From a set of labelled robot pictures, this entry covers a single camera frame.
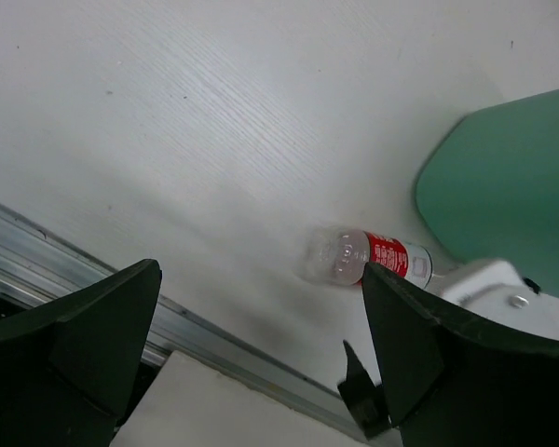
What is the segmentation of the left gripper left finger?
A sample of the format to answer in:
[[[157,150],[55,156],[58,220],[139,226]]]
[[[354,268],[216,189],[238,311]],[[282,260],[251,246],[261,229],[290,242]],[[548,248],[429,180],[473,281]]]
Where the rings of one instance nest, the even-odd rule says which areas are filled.
[[[162,272],[145,259],[0,317],[0,446],[107,446],[124,416]]]

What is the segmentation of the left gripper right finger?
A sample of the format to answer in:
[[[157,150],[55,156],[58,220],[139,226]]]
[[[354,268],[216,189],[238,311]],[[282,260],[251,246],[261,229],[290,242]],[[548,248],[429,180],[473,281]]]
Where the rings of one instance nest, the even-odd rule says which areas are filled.
[[[406,446],[559,446],[559,341],[447,303],[379,264],[362,278],[391,423]]]

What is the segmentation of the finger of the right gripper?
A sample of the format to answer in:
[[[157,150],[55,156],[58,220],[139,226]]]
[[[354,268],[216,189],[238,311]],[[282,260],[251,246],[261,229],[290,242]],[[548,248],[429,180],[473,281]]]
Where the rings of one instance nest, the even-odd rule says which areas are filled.
[[[339,395],[364,437],[376,438],[391,429],[383,385],[373,382],[348,341],[343,346],[347,371],[337,385]]]

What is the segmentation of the red label plastic bottle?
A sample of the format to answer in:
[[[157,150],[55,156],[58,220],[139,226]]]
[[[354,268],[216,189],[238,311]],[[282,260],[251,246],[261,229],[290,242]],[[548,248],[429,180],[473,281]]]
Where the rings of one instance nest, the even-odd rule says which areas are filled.
[[[312,283],[359,286],[367,264],[380,264],[421,289],[452,267],[435,251],[396,237],[349,226],[321,226],[307,234],[297,272]]]

